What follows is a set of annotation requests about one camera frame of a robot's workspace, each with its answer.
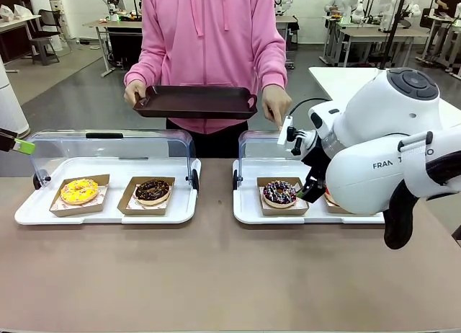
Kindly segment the person's right hand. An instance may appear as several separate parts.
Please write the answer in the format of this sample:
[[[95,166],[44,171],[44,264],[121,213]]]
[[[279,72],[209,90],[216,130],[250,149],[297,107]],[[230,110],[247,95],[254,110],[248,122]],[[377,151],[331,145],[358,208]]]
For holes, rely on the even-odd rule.
[[[125,101],[134,107],[139,100],[146,98],[146,84],[141,80],[133,80],[125,87]]]

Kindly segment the person's left hand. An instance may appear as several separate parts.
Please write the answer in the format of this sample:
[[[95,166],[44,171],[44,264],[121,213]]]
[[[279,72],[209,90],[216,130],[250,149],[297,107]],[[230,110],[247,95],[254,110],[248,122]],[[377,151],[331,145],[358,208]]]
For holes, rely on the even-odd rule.
[[[271,84],[262,90],[262,107],[265,118],[282,129],[285,114],[292,104],[292,99],[284,88]]]

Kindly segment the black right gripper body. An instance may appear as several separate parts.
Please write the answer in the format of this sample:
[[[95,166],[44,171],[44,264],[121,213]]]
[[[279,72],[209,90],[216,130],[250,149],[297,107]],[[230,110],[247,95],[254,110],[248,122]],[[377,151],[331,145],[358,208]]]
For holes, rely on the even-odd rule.
[[[323,183],[326,170],[330,163],[330,158],[323,150],[321,139],[316,136],[312,145],[303,155],[302,163],[310,167],[310,170],[305,178],[304,188],[315,187]]]

